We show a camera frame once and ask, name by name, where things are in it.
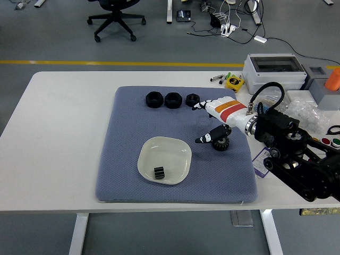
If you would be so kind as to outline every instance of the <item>white bowl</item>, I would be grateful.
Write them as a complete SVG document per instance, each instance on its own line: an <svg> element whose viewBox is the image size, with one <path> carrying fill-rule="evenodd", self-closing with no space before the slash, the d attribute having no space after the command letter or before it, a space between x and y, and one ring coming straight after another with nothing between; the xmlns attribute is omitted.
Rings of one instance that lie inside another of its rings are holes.
<svg viewBox="0 0 340 255"><path fill-rule="evenodd" d="M138 158L138 171L147 180L163 184L178 184L188 175L191 162L189 145L179 139L153 137L146 141ZM163 167L165 177L155 179L154 168Z"/></svg>

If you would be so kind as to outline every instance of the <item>white electrical box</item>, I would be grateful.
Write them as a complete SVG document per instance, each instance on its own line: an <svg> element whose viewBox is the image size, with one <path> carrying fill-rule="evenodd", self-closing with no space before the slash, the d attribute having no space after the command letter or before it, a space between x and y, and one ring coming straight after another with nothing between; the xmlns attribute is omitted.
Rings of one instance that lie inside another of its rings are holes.
<svg viewBox="0 0 340 255"><path fill-rule="evenodd" d="M299 90L307 77L294 54L248 54L242 71L249 93L268 82L278 82L285 90Z"/></svg>

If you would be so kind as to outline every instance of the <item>black gear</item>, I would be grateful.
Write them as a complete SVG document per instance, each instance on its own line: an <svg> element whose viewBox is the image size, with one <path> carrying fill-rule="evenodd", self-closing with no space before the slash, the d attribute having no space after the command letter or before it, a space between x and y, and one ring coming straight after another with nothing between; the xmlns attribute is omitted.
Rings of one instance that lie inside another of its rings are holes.
<svg viewBox="0 0 340 255"><path fill-rule="evenodd" d="M225 151L229 146L229 138L223 137L218 141L213 141L211 145L215 150Z"/></svg>

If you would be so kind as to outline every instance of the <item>black nut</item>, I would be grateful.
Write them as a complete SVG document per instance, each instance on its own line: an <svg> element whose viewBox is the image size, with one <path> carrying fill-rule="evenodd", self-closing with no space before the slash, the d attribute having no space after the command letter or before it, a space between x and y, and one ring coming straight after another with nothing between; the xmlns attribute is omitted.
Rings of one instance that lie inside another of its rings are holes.
<svg viewBox="0 0 340 255"><path fill-rule="evenodd" d="M163 96L161 95L161 93L157 91L152 91L148 93L145 99L146 99L147 105L150 108L158 108L164 102Z"/></svg>
<svg viewBox="0 0 340 255"><path fill-rule="evenodd" d="M189 94L186 96L185 104L194 107L196 104L200 102L200 96L196 94Z"/></svg>
<svg viewBox="0 0 340 255"><path fill-rule="evenodd" d="M182 104L182 97L177 92L170 92L165 96L165 105L169 109L177 109Z"/></svg>

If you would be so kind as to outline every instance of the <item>desk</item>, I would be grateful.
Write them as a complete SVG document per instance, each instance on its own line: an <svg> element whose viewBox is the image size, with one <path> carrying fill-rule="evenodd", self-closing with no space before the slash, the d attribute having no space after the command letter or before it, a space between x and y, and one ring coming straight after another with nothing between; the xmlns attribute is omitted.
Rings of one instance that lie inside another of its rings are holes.
<svg viewBox="0 0 340 255"><path fill-rule="evenodd" d="M259 209L266 227L265 218L270 219L271 214L264 214L265 209L340 207L334 198L309 203L274 176L257 178L258 199L242 205L104 203L97 200L95 187L100 154L117 88L152 85L220 88L218 82L210 82L211 77L219 74L35 74L0 137L0 212L77 213L79 220L76 221L73 241L78 240L78 243L72 241L71 249L75 247L74 250L81 251L88 213ZM251 97L246 86L236 96L244 104ZM248 142L254 157L261 144L253 138L248 138Z"/></svg>
<svg viewBox="0 0 340 255"><path fill-rule="evenodd" d="M166 23L168 23L168 24L172 23L172 7L173 7L172 2L173 2L173 0L168 0L168 3L167 3ZM257 13L257 10L256 10L257 4L258 3L256 3L256 0L248 1L248 6L249 6L249 9L252 12L254 22L257 26L259 26L259 25L262 24L262 21L261 21L259 14Z"/></svg>

